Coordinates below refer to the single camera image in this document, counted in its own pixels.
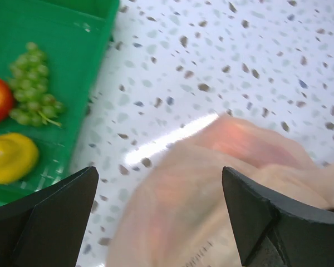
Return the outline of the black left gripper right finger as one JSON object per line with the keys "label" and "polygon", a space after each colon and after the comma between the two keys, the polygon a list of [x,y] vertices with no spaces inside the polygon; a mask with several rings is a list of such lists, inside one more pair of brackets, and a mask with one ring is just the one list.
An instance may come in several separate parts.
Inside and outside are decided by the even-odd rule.
{"label": "black left gripper right finger", "polygon": [[242,266],[334,266],[334,209],[291,199],[231,167],[222,186]]}

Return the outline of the orange translucent plastic bag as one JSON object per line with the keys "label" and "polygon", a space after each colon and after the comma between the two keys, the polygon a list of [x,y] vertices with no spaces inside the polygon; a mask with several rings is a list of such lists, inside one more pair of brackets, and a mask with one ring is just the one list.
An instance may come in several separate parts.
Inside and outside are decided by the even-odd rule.
{"label": "orange translucent plastic bag", "polygon": [[277,132],[221,115],[175,143],[137,187],[117,227],[107,266],[242,266],[222,172],[319,209],[334,209],[334,164],[318,167]]}

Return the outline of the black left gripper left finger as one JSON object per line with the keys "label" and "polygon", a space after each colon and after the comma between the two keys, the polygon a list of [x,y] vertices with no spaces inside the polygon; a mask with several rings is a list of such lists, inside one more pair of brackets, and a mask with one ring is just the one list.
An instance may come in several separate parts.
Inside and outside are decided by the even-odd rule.
{"label": "black left gripper left finger", "polygon": [[0,266],[75,266],[94,202],[95,167],[0,207]]}

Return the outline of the green grape bunch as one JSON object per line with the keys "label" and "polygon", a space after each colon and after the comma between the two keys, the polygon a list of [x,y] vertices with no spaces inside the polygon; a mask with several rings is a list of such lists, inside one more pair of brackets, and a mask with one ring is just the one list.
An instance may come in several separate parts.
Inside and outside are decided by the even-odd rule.
{"label": "green grape bunch", "polygon": [[25,53],[10,64],[9,70],[9,87],[16,100],[9,116],[20,125],[61,127],[57,118],[64,113],[65,106],[48,92],[50,70],[47,56],[39,46],[28,42]]}

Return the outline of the yellow lemon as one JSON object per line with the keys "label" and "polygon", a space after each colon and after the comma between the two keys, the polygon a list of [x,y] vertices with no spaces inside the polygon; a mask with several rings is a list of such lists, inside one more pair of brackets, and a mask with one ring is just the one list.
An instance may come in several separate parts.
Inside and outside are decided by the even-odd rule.
{"label": "yellow lemon", "polygon": [[39,159],[36,144],[20,133],[0,135],[0,184],[10,184],[33,170]]}

